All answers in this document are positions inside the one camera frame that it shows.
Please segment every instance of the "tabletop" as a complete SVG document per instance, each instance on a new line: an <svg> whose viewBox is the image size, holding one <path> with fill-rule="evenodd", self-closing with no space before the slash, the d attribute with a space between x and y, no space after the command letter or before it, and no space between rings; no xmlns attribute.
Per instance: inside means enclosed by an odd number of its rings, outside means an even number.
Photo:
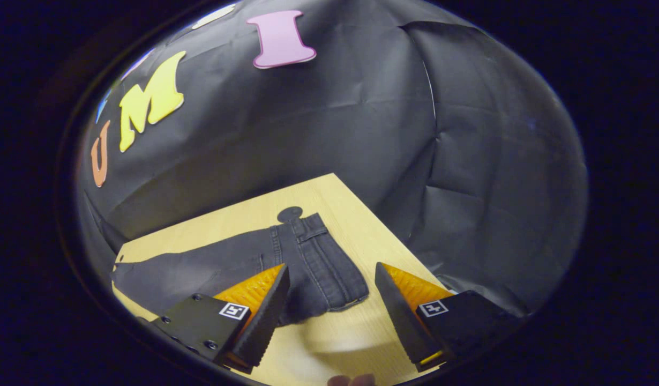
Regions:
<svg viewBox="0 0 659 386"><path fill-rule="evenodd" d="M260 366L246 378L271 386L327 383L332 376L372 373L387 386L435 371L418 373L408 360L375 286L375 266L384 262L440 286L428 269L335 174L327 174L251 200L192 218L127 242L117 261L140 262L165 253L181 253L280 222L281 210L303 208L302 217L319 213L337 244L363 274L368 298L347 310L324 313L300 324L278 327ZM114 286L114 293L136 316L154 320Z"/></svg>

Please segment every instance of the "black fabric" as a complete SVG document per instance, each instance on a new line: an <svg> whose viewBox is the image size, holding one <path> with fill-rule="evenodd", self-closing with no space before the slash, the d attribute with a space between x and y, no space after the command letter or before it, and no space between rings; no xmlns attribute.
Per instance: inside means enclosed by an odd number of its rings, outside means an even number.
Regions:
<svg viewBox="0 0 659 386"><path fill-rule="evenodd" d="M254 68L258 34L246 20L290 9L302 10L317 58ZM516 315L557 286L585 215L579 140L545 81L492 37L403 0L244 1L181 33L112 88L81 146L80 201L114 252L335 173L447 286ZM122 96L183 50L184 104L121 153ZM89 149L106 120L108 178L97 188ZM111 255L98 264L109 272Z"/></svg>
<svg viewBox="0 0 659 386"><path fill-rule="evenodd" d="M317 213L180 254L117 263L111 277L128 298L163 315L193 293L215 296L282 263L291 284L280 325L344 310L368 296L361 272Z"/></svg>

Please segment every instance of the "jeans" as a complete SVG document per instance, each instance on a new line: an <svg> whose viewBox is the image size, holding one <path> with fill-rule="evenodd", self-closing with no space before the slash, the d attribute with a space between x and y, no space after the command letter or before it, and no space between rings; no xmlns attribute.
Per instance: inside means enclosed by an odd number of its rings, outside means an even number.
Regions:
<svg viewBox="0 0 659 386"><path fill-rule="evenodd" d="M181 254L117 263L111 278L116 288L138 305L163 315L192 293L215 296L285 263L291 286L279 325L344 310L367 298L365 279L319 214L284 221Z"/></svg>

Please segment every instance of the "screw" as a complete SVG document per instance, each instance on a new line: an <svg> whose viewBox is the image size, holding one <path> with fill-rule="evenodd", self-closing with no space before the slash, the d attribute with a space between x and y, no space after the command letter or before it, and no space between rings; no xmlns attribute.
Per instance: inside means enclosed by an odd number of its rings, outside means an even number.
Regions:
<svg viewBox="0 0 659 386"><path fill-rule="evenodd" d="M218 345L213 342L212 340L207 340L206 342L203 342L203 345L208 347L210 350L217 350Z"/></svg>

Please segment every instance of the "wooden table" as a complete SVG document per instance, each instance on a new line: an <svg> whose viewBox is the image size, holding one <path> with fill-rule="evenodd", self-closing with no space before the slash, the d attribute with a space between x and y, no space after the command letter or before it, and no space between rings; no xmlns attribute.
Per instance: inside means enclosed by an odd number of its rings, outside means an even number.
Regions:
<svg viewBox="0 0 659 386"><path fill-rule="evenodd" d="M396 336L375 287L375 265L386 262L440 285L418 259L334 174L222 208L201 217L127 242L122 262L140 262L168 252L185 252L233 235L279 224L281 210L298 206L302 217L320 213L327 229L365 277L370 295L359 305L325 313L298 325L275 329L260 366L251 375L273 386L322 386L332 376L373 373L379 386L426 374L418 373ZM114 286L121 302L136 316L153 320Z"/></svg>

